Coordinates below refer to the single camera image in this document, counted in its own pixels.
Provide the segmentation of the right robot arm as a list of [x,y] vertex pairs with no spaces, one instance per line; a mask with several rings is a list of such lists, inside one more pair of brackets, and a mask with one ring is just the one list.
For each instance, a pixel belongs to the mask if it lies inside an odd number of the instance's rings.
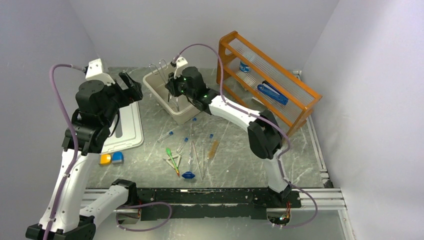
[[185,96],[190,104],[201,112],[221,117],[245,130],[250,150],[264,161],[268,177],[270,202],[282,207],[289,200],[292,191],[290,181],[285,175],[281,156],[284,135],[280,132],[273,113],[246,108],[229,99],[218,91],[207,87],[202,74],[195,66],[178,67],[168,74],[165,88],[173,97]]

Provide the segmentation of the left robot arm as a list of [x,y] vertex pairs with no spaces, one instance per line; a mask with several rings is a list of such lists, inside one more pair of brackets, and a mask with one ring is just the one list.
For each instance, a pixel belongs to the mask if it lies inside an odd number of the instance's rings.
[[138,101],[142,86],[127,73],[119,77],[126,88],[98,78],[82,83],[77,109],[66,116],[61,167],[50,202],[40,221],[27,228],[31,240],[91,240],[96,228],[119,206],[134,207],[136,184],[115,180],[101,197],[82,207],[89,174],[101,155],[140,146],[144,141]]

